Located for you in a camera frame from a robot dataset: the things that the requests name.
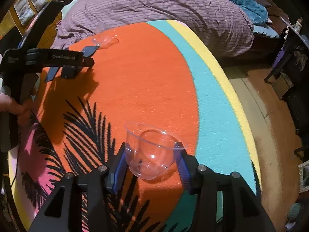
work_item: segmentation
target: metal screw head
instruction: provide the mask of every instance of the metal screw head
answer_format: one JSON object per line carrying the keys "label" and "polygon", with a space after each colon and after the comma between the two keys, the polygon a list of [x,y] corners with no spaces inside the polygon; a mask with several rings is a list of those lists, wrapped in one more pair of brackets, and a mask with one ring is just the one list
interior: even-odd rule
{"label": "metal screw head", "polygon": [[206,171],[207,167],[205,165],[198,165],[197,169],[203,172],[203,171]]}
{"label": "metal screw head", "polygon": [[64,176],[64,177],[65,177],[66,179],[71,179],[73,176],[74,176],[74,174],[73,174],[73,173],[68,172],[68,173],[66,173],[66,174],[65,174],[65,176]]}
{"label": "metal screw head", "polygon": [[104,172],[106,169],[107,169],[107,166],[104,166],[104,165],[98,167],[98,170],[100,172]]}
{"label": "metal screw head", "polygon": [[237,173],[237,172],[233,172],[232,173],[232,176],[235,178],[235,179],[238,179],[240,177],[240,174]]}

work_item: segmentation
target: wooden floor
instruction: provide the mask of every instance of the wooden floor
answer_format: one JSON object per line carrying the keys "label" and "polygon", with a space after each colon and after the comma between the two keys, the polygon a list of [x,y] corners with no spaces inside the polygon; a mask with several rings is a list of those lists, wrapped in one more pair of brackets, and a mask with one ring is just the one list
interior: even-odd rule
{"label": "wooden floor", "polygon": [[234,87],[256,143],[262,178],[262,204],[277,232],[285,231],[286,215],[298,196],[298,165],[293,150],[301,147],[284,101],[263,79],[269,65],[224,68]]}

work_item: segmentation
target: clear plastic cup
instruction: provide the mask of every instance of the clear plastic cup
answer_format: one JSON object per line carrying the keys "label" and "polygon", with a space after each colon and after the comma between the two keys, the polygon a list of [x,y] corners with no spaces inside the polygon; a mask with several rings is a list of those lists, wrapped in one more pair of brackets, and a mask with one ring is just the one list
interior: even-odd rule
{"label": "clear plastic cup", "polygon": [[126,161],[141,179],[151,180],[165,173],[187,148],[176,135],[144,123],[126,122],[125,129]]}

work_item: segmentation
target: purple striped comforter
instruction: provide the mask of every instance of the purple striped comforter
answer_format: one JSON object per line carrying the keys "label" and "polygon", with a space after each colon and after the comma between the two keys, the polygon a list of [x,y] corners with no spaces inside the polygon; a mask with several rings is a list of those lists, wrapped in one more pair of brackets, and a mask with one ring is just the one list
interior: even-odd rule
{"label": "purple striped comforter", "polygon": [[113,27],[167,19],[185,23],[215,56],[240,55],[254,39],[252,22],[229,0],[79,0],[58,23],[51,48]]}

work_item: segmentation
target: human hand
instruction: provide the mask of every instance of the human hand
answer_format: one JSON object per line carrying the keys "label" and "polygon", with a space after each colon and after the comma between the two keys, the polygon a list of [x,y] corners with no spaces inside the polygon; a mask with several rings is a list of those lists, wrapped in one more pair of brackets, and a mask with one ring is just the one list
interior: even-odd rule
{"label": "human hand", "polygon": [[[36,90],[33,88],[31,95],[36,95]],[[32,99],[28,98],[20,105],[12,97],[0,93],[0,112],[10,112],[17,115],[18,124],[25,126],[29,123],[31,107],[33,105]]]}

